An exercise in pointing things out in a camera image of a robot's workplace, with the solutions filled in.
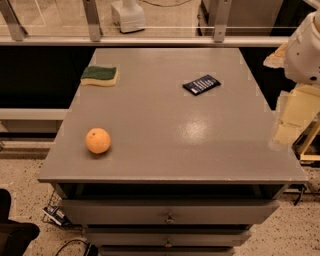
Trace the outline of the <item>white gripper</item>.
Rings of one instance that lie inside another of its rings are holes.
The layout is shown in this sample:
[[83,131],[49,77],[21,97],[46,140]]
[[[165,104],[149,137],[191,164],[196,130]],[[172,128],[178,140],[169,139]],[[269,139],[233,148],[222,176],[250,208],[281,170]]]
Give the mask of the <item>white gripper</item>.
[[293,145],[320,112],[320,13],[308,14],[288,44],[280,45],[263,65],[284,67],[288,79],[301,83],[289,93],[281,92],[277,100],[269,147],[283,150]]

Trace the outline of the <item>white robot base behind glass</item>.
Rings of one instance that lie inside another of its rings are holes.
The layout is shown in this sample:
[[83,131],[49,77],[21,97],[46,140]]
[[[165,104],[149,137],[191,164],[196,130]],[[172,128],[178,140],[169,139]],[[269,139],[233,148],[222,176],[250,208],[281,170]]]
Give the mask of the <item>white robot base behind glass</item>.
[[117,0],[111,3],[112,21],[122,33],[137,32],[145,29],[146,19],[136,0]]

